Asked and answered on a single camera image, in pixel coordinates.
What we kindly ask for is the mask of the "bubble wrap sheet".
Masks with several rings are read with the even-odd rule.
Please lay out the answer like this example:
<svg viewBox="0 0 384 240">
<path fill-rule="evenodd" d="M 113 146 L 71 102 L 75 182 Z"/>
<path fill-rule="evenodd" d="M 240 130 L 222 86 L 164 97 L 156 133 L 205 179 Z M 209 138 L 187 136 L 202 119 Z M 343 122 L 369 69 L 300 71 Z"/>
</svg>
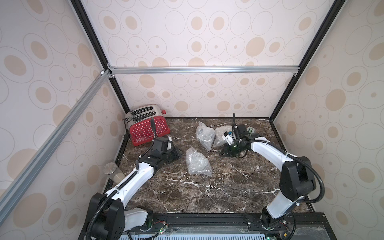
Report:
<svg viewBox="0 0 384 240">
<path fill-rule="evenodd" d="M 204 149 L 210 151 L 215 139 L 215 130 L 207 127 L 204 123 L 198 122 L 199 126 L 196 131 L 196 138 Z"/>
<path fill-rule="evenodd" d="M 226 140 L 223 139 L 225 132 L 231 132 L 232 126 L 221 126 L 215 129 L 215 141 L 213 143 L 214 148 L 218 148 L 226 143 Z"/>
<path fill-rule="evenodd" d="M 186 164 L 190 175 L 213 176 L 213 169 L 208 158 L 194 148 L 186 150 Z"/>
</svg>

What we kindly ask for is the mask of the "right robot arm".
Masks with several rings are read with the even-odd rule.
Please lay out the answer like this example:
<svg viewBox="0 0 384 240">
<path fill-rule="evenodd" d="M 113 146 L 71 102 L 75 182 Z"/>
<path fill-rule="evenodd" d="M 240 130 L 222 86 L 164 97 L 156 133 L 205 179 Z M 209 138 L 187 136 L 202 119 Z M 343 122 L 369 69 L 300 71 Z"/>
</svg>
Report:
<svg viewBox="0 0 384 240">
<path fill-rule="evenodd" d="M 258 133 L 250 133 L 245 125 L 233 125 L 222 135 L 226 142 L 220 152 L 221 157 L 243 158 L 252 151 L 263 156 L 279 171 L 279 193 L 262 210 L 261 223 L 273 229 L 282 217 L 289 214 L 301 203 L 317 203 L 325 195 L 325 185 L 320 174 L 312 167 L 311 161 L 297 157 L 279 148 Z"/>
</svg>

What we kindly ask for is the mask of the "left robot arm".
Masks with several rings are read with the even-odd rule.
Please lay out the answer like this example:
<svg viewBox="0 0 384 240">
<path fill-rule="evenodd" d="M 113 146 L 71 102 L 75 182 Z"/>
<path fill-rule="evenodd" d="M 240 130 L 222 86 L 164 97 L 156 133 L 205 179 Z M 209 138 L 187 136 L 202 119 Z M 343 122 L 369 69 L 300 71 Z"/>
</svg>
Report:
<svg viewBox="0 0 384 240">
<path fill-rule="evenodd" d="M 135 227 L 150 226 L 150 211 L 145 208 L 126 210 L 126 206 L 140 187 L 151 179 L 163 165 L 181 159 L 171 137 L 156 137 L 146 152 L 140 155 L 135 168 L 115 187 L 104 194 L 92 196 L 86 220 L 79 238 L 81 240 L 118 240 Z"/>
</svg>

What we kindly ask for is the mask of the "red silver toaster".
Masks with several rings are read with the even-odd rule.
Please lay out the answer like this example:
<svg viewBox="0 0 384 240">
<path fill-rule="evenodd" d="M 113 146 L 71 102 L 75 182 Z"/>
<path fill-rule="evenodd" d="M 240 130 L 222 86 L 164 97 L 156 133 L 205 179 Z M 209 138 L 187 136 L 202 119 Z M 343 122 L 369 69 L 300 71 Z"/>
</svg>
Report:
<svg viewBox="0 0 384 240">
<path fill-rule="evenodd" d="M 156 135 L 158 137 L 163 137 L 171 132 L 165 114 L 166 111 L 155 104 L 140 107 L 126 114 L 125 126 L 135 147 L 153 140 L 154 132 L 151 119 L 155 121 Z"/>
</svg>

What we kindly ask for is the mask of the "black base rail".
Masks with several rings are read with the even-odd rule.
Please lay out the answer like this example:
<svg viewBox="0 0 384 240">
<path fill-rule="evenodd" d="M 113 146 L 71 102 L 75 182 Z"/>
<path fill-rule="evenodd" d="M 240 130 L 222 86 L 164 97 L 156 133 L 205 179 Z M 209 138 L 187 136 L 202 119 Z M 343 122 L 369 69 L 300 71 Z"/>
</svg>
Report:
<svg viewBox="0 0 384 240">
<path fill-rule="evenodd" d="M 272 230 L 261 214 L 154 214 L 148 225 L 125 230 L 95 226 L 92 240 L 334 240 L 324 213 L 294 213 L 277 221 Z"/>
</svg>

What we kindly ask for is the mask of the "horizontal aluminium rail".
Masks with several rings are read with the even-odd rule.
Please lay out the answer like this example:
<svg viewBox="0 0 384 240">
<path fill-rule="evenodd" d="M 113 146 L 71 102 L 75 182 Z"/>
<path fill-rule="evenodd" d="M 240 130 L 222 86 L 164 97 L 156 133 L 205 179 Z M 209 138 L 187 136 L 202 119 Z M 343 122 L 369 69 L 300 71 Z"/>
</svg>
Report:
<svg viewBox="0 0 384 240">
<path fill-rule="evenodd" d="M 112 74 L 297 73 L 299 66 L 111 67 Z"/>
</svg>

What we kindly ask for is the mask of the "left diagonal aluminium rail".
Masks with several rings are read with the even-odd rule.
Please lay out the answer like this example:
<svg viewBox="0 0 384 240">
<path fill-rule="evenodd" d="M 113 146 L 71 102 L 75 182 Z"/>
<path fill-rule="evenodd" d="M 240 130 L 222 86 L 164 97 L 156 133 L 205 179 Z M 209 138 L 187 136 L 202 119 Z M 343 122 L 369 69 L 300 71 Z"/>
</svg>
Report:
<svg viewBox="0 0 384 240">
<path fill-rule="evenodd" d="M 104 82 L 111 76 L 110 70 L 104 70 L 90 85 L 87 91 L 76 102 L 74 107 L 70 109 L 68 114 L 52 132 L 50 137 L 36 152 L 29 163 L 24 167 L 18 177 L 12 182 L 8 190 L 1 198 L 1 225 L 4 224 L 10 213 L 16 207 L 22 196 L 28 190 L 32 182 L 36 179 L 45 164 L 51 158 L 58 146 L 72 129 L 85 108 L 90 104 L 97 91 Z"/>
</svg>

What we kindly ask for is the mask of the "black left frame post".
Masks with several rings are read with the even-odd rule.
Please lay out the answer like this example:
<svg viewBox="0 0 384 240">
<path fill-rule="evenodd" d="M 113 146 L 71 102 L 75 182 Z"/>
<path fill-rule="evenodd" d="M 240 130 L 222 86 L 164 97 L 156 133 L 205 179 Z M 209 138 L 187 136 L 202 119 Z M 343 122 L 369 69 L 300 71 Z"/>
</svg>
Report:
<svg viewBox="0 0 384 240">
<path fill-rule="evenodd" d="M 99 41 L 99 38 L 96 35 L 96 32 L 92 26 L 92 23 L 91 23 L 88 15 L 86 13 L 86 10 L 85 10 L 83 3 L 79 0 L 70 0 L 70 2 L 71 2 L 72 7 L 75 10 L 77 17 L 80 20 L 80 23 L 83 26 L 83 29 L 86 32 L 88 39 L 90 40 L 90 43 L 91 43 L 91 45 L 92 45 L 92 47 L 93 47 L 93 49 L 97 55 L 102 67 L 103 67 L 103 70 L 110 70 L 109 61 L 105 55 L 105 52 L 104 52 L 103 47 Z M 130 108 L 127 104 L 127 101 L 126 101 L 124 95 L 123 95 L 123 92 L 120 88 L 120 85 L 113 74 L 111 74 L 109 81 L 113 87 L 115 94 L 117 95 L 117 98 L 118 98 L 124 112 L 128 113 L 130 111 Z"/>
</svg>

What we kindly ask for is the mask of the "black frame post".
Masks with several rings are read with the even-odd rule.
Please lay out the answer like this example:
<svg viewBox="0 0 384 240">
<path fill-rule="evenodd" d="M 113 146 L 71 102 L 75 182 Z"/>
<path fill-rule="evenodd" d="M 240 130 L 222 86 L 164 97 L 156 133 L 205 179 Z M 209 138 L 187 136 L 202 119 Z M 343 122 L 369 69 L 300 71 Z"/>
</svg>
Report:
<svg viewBox="0 0 384 240">
<path fill-rule="evenodd" d="M 102 67 L 103 67 L 103 70 L 110 70 L 109 61 L 105 55 L 105 52 L 104 52 L 103 47 L 99 41 L 99 38 L 96 35 L 96 32 L 92 26 L 92 23 L 91 23 L 88 15 L 86 13 L 86 10 L 85 10 L 83 3 L 79 0 L 70 0 L 70 2 L 71 2 L 72 7 L 75 10 L 77 17 L 80 20 L 80 23 L 83 26 L 83 29 L 86 32 L 88 39 L 90 40 L 90 43 L 91 43 L 91 45 L 92 45 L 92 47 L 93 47 L 93 49 L 97 55 Z M 124 112 L 128 113 L 130 111 L 130 108 L 127 104 L 127 101 L 126 101 L 124 95 L 123 95 L 123 92 L 120 88 L 120 85 L 113 74 L 111 74 L 109 81 L 113 87 L 115 94 L 117 95 L 117 98 L 118 98 Z"/>
<path fill-rule="evenodd" d="M 325 38 L 326 34 L 330 30 L 333 22 L 337 18 L 340 10 L 346 3 L 345 0 L 336 0 L 331 5 L 330 10 L 325 15 L 324 20 L 321 22 L 321 25 L 318 29 L 318 31 L 315 34 L 314 39 L 312 40 L 311 44 L 309 45 L 309 48 L 307 49 L 306 53 L 304 54 L 303 59 L 301 60 L 299 64 L 299 70 L 297 73 L 293 75 L 291 80 L 289 81 L 288 86 L 286 87 L 285 91 L 283 92 L 280 100 L 278 101 L 274 111 L 272 112 L 272 115 L 269 117 L 270 123 L 273 123 L 280 111 L 282 110 L 285 102 L 287 101 L 288 97 L 290 96 L 291 92 L 293 91 L 294 87 L 296 86 L 297 82 L 299 81 L 301 75 L 304 73 L 304 70 L 310 63 L 312 57 L 314 56 L 316 50 L 322 43 L 323 39 Z"/>
</svg>

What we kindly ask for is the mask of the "black right frame post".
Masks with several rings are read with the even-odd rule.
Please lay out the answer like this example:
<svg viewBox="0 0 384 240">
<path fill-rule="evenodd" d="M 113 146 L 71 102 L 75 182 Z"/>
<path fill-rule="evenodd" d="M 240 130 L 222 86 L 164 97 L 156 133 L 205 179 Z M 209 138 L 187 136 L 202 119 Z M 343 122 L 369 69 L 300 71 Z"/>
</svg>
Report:
<svg viewBox="0 0 384 240">
<path fill-rule="evenodd" d="M 297 82 L 299 81 L 301 75 L 304 73 L 304 70 L 310 63 L 312 57 L 314 56 L 316 50 L 322 43 L 323 39 L 325 38 L 326 34 L 330 30 L 333 22 L 337 18 L 340 10 L 346 3 L 345 0 L 336 0 L 331 5 L 330 10 L 325 15 L 324 20 L 321 22 L 321 25 L 318 29 L 318 31 L 315 34 L 314 39 L 312 40 L 311 44 L 309 45 L 309 48 L 307 49 L 306 53 L 304 54 L 303 59 L 301 60 L 299 64 L 299 70 L 297 73 L 293 75 L 291 80 L 289 81 L 288 86 L 286 87 L 285 91 L 283 92 L 280 100 L 278 101 L 274 111 L 272 112 L 272 115 L 269 117 L 270 123 L 273 123 L 280 111 L 282 110 L 285 102 L 287 101 L 288 97 L 290 96 L 291 92 L 293 91 L 294 87 L 296 86 Z"/>
</svg>

